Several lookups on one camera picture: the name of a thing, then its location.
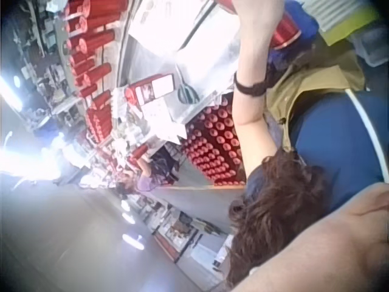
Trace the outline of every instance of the brown hair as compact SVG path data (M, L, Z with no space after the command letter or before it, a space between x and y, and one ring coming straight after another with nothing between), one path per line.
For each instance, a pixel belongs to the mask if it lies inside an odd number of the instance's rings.
M262 168L263 186L255 198L242 196L230 206L237 228L227 276L232 287L325 214L327 191L320 167L304 165L295 151L278 150L264 159Z

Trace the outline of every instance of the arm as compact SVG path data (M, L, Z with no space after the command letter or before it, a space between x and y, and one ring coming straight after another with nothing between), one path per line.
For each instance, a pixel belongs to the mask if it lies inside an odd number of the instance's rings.
M237 80L250 87L263 82L272 34L283 13L283 0L235 0L241 21L241 49ZM246 176L261 165L262 160L277 151L263 118L264 98L234 92L232 117L238 135Z
M137 162L140 169L142 170L142 175L149 178L151 176L151 167L149 163L147 163L143 158L139 158Z
M234 292L355 292L370 287L389 260L389 185L375 184L309 227Z

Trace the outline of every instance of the red item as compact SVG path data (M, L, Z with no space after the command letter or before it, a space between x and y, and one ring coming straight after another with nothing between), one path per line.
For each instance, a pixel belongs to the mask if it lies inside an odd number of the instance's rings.
M65 6L65 16L68 17L71 14L77 13L77 8L82 5L82 3L83 1L69 1Z
M83 15L96 17L113 13L120 13L127 9L127 0L84 0Z
M218 135L218 132L217 132L215 129L211 129L211 130L209 131L209 133L210 133L210 135L211 135L212 137L216 137L216 136Z
M94 52L89 52L88 54L83 54L81 52L77 52L69 57L69 61L72 67L75 67L76 65L80 64L81 62L85 61L89 57L93 56Z
M78 96L85 98L85 97L91 95L96 90L97 90L97 85L93 84L91 86L85 87L84 89L80 90L80 92L78 93Z
M71 70L74 76L79 76L82 73L88 71L90 68L93 68L94 66L95 66L95 60L88 59L85 62L79 64L78 66L71 68Z
M210 114L208 116L209 120L213 123L216 123L218 121L218 117L215 114Z
M104 76L108 75L112 71L111 64L104 63L95 69L90 70L89 72L84 74L84 81L86 85L91 85Z
M218 129L219 131L223 131L225 129L225 126L224 126L223 123L217 122L216 123L216 129Z
M66 31L73 32L76 29L79 29L80 28L79 21L80 21L79 17L72 18L72 19L66 21L66 24L65 24Z
M227 106L229 104L229 101L223 96L221 98L221 105L222 106Z
M233 134L230 131L225 131L224 132L224 137L227 138L227 139L232 139L233 138Z
M233 163L235 163L236 165L239 165L240 163L242 163L242 161L239 159L239 158L234 158L232 159Z
M231 158L236 158L236 157L237 157L237 154L236 154L235 151L230 151L230 152L229 152L229 156L230 156Z
M213 124L212 124L209 120L206 120L206 121L204 122L204 126L205 126L207 129L213 128Z
M80 75L80 76L76 77L75 80L74 80L74 84L77 87L84 86L84 75Z
M225 119L226 117L229 116L229 114L224 109L219 109L218 110L218 116L221 117L222 119Z
M230 150L231 150L231 145L228 144L228 143L225 143L225 144L223 144L223 149L224 149L225 151L230 151Z
M219 144L224 144L225 143L225 139L222 137L222 136L218 136L216 138L216 141L219 143Z
M106 24L113 23L120 19L120 13L114 13L111 15L99 16L86 18L85 16L80 17L80 28L82 32L87 32L88 30L96 29L100 26L105 26Z
M233 120L229 117L224 119L224 125L226 125L227 127L233 127Z
M111 92L109 90L104 91L99 96L93 99L91 107L94 110L102 109L105 104L111 99Z
M233 145L234 147L239 147L240 143L237 139L231 139L231 145Z
M86 54L99 47L112 42L115 39L115 32L113 29L104 30L103 32L94 33L90 36L80 38L80 49L82 53Z

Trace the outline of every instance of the black wristband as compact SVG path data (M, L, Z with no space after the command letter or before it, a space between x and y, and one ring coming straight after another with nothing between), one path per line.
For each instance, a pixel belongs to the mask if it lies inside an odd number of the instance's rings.
M266 79L263 82L254 84L252 87L246 87L237 81L236 73L235 73L233 76L233 82L238 91L252 97L258 97L264 95L267 89Z

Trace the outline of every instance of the white strap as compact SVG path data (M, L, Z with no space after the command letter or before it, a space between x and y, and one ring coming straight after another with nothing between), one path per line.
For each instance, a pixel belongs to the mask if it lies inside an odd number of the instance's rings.
M379 165L380 165L381 171L382 171L382 176L384 177L384 182L388 184L389 183L388 162L387 162L386 157L385 157L384 149L382 148L382 146L379 142L376 130L374 129L374 126L371 123L371 120L370 120L368 114L366 113L363 106L360 104L356 95L352 92L351 89L346 89L345 91L346 91L346 94L348 95L348 97L353 102L357 112L359 113L360 118L362 119L362 122L365 124L366 130L369 133L370 139L373 143L374 150L376 151L376 154L378 157Z

